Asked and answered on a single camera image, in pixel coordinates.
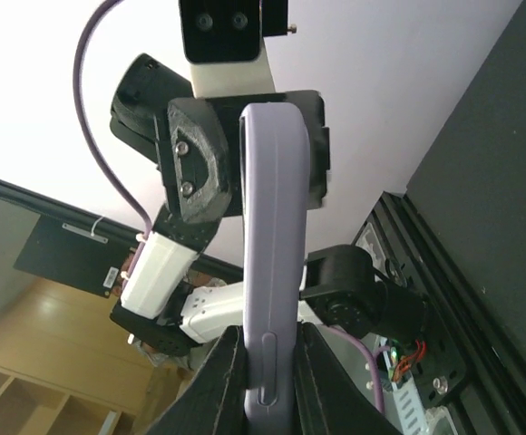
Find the lilac phone case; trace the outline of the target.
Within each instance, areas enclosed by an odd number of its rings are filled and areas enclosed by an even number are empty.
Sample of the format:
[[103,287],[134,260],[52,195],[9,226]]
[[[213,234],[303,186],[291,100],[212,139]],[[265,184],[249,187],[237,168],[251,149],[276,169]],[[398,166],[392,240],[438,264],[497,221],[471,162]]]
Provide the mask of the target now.
[[289,434],[310,143],[300,110],[251,103],[240,117],[244,224],[244,409],[250,434]]

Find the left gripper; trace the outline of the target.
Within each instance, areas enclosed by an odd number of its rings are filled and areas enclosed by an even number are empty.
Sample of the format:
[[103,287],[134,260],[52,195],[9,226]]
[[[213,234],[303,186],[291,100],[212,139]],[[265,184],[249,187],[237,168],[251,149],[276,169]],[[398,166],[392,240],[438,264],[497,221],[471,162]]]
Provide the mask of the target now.
[[250,104],[299,109],[310,142],[307,208],[323,205],[330,169],[325,103],[317,91],[217,98],[179,97],[154,116],[165,208],[188,224],[242,213],[242,114]]

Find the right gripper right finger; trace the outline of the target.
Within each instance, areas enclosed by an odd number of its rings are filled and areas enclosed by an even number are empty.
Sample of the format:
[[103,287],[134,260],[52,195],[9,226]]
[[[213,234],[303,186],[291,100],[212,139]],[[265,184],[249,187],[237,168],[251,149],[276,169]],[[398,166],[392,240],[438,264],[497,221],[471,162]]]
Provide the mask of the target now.
[[297,327],[294,432],[389,435],[399,430],[360,392],[313,324]]

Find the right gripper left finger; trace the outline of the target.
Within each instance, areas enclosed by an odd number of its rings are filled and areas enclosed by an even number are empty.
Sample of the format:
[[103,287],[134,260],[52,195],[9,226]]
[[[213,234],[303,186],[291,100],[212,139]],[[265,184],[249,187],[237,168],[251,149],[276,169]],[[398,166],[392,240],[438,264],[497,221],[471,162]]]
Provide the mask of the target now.
[[151,435],[245,434],[247,361],[242,328],[228,327],[184,393],[147,432]]

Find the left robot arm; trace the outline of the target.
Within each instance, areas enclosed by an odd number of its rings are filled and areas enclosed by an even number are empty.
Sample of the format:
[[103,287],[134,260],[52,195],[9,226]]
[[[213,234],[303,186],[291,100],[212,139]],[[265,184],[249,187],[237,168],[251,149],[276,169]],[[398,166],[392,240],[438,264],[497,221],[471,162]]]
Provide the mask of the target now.
[[[319,92],[195,97],[186,79],[143,54],[111,115],[112,133],[157,163],[167,193],[123,273],[115,323],[176,356],[240,324],[254,363],[290,357],[299,322],[423,347],[428,304],[381,275],[364,249],[303,252],[305,213],[322,205],[330,166]],[[190,290],[183,277],[232,216],[244,218],[244,275],[217,292]]]

